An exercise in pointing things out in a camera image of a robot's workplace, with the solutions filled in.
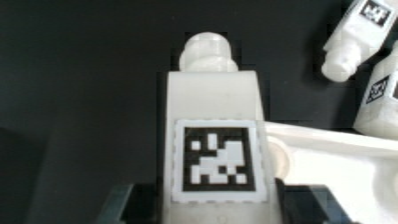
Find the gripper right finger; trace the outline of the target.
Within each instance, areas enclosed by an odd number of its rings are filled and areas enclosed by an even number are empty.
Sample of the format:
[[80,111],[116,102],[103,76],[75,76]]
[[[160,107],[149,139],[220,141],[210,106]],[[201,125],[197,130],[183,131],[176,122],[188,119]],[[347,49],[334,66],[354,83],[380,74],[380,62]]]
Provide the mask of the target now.
[[359,224],[325,185],[276,184],[283,224]]

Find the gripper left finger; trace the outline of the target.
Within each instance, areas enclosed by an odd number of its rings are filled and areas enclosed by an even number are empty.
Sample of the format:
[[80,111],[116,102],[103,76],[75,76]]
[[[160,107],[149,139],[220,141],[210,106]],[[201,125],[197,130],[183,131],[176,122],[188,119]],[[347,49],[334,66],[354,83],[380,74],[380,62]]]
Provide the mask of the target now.
[[117,185],[112,188],[96,224],[158,224],[153,184]]

